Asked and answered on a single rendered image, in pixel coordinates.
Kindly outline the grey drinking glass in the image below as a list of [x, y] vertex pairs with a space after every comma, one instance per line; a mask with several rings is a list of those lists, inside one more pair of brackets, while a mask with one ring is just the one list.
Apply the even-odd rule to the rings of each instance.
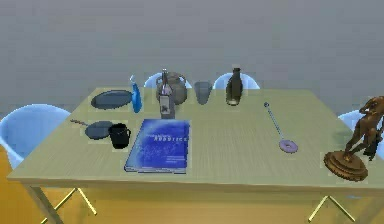
[[208, 102], [212, 90], [212, 84], [208, 81], [199, 81], [194, 84], [194, 90], [197, 102], [200, 105], [204, 105]]

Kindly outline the grey frying pan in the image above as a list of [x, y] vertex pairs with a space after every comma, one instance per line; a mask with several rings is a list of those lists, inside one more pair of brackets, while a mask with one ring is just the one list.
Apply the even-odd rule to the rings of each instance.
[[71, 119], [72, 123], [85, 126], [85, 135], [92, 140], [100, 140], [109, 136], [109, 128], [113, 125], [110, 121], [97, 121], [92, 124]]

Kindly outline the black mug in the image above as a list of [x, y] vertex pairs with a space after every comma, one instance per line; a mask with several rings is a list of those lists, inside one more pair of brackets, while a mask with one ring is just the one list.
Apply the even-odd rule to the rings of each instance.
[[131, 130], [125, 124], [113, 124], [108, 131], [112, 146], [115, 149], [123, 149], [129, 145]]

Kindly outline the blue spray bottle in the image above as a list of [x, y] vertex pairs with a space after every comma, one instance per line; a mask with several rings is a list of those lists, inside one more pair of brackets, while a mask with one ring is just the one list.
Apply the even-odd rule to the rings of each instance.
[[140, 94], [140, 90], [139, 90], [139, 87], [135, 81], [135, 76], [132, 75], [130, 77], [130, 82], [131, 82], [131, 85], [132, 85], [132, 95], [131, 95], [131, 101], [132, 101], [132, 107], [133, 107], [133, 111], [135, 113], [139, 113], [141, 108], [142, 108], [142, 101], [141, 101], [141, 94]]

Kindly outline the dark grey oval plate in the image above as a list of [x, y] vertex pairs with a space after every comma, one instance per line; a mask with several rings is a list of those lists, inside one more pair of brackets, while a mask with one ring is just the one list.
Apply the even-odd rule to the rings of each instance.
[[132, 93], [127, 90], [109, 90], [102, 92], [91, 100], [96, 109], [116, 109], [127, 105], [132, 100]]

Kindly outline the pale blue chair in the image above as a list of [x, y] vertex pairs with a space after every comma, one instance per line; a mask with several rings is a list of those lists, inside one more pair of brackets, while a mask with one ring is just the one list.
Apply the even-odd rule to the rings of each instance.
[[[227, 87], [227, 83], [229, 79], [232, 77], [232, 73], [225, 73], [218, 77], [214, 84], [214, 89], [225, 89]], [[242, 80], [244, 89], [259, 89], [258, 83], [249, 75], [241, 73], [240, 78]]]
[[0, 145], [15, 169], [70, 113], [48, 104], [18, 108], [0, 121]]
[[[156, 73], [150, 76], [144, 83], [145, 88], [155, 88], [157, 87], [156, 80], [157, 78], [161, 78], [162, 73]], [[191, 84], [188, 81], [185, 81], [186, 88], [192, 88]]]
[[[356, 123], [363, 117], [358, 110], [354, 110], [348, 113], [344, 113], [339, 116], [339, 119], [351, 130], [355, 129]], [[384, 132], [381, 134], [382, 140], [377, 144], [375, 150], [375, 156], [381, 160], [384, 160]]]

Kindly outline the dark brown bottle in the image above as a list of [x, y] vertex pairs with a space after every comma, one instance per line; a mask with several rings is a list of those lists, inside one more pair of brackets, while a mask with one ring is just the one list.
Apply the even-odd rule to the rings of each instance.
[[228, 80], [226, 87], [226, 103], [230, 106], [237, 106], [243, 91], [243, 84], [240, 77], [240, 68], [234, 68], [232, 76]]

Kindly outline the grey kettle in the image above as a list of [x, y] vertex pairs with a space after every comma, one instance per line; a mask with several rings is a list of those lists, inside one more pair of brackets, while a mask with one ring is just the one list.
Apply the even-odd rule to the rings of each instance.
[[172, 95], [176, 105], [181, 105], [187, 99], [187, 80], [179, 73], [169, 72], [167, 74], [168, 84], [172, 89]]

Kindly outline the long metal spoon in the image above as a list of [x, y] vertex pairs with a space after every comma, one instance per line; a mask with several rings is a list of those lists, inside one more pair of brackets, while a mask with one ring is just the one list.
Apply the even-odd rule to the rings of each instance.
[[276, 120], [276, 118], [275, 118], [275, 116], [274, 116], [274, 114], [272, 112], [272, 110], [270, 109], [270, 104], [268, 102], [264, 102], [264, 107], [267, 109], [267, 112], [268, 112], [268, 114], [269, 114], [269, 116], [270, 116], [270, 118], [271, 118], [271, 120], [272, 120], [272, 122], [274, 124], [274, 127], [275, 127], [275, 129], [276, 129], [280, 139], [283, 140], [284, 139], [283, 132], [282, 132], [282, 130], [281, 130], [281, 128], [280, 128], [280, 126], [279, 126], [279, 124], [278, 124], [278, 122], [277, 122], [277, 120]]

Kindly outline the pale green wooden table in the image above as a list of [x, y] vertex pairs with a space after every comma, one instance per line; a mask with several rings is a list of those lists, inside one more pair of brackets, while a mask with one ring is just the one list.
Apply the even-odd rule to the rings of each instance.
[[[49, 224], [72, 224], [44, 195], [49, 186], [84, 188], [102, 224], [384, 224], [384, 162], [369, 162], [360, 183], [331, 174], [324, 155], [342, 149], [350, 131], [312, 92], [249, 90], [235, 107], [221, 90], [204, 105], [189, 97], [177, 111], [191, 125], [183, 175], [128, 173], [127, 150], [90, 141], [71, 122], [110, 120], [138, 131], [159, 114], [154, 91], [142, 96], [139, 113], [81, 103], [11, 173]], [[297, 152], [279, 148], [264, 102]]]

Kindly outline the purple doughnut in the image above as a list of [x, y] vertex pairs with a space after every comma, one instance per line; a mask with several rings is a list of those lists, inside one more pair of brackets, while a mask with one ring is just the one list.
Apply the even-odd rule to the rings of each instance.
[[283, 139], [279, 142], [279, 148], [286, 153], [295, 153], [298, 151], [297, 144], [287, 139]]

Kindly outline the blue book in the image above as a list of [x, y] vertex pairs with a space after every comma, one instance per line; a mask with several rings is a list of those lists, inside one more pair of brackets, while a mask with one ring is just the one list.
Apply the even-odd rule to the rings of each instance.
[[188, 120], [144, 119], [124, 165], [126, 172], [185, 174]]

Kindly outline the bronze figure statue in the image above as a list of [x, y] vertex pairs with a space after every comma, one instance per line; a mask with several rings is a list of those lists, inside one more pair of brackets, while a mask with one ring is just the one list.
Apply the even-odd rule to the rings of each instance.
[[336, 176], [359, 182], [368, 176], [368, 169], [357, 152], [372, 160], [384, 133], [384, 96], [369, 99], [358, 110], [362, 117], [357, 121], [351, 139], [343, 151], [328, 152], [323, 159], [325, 167]]

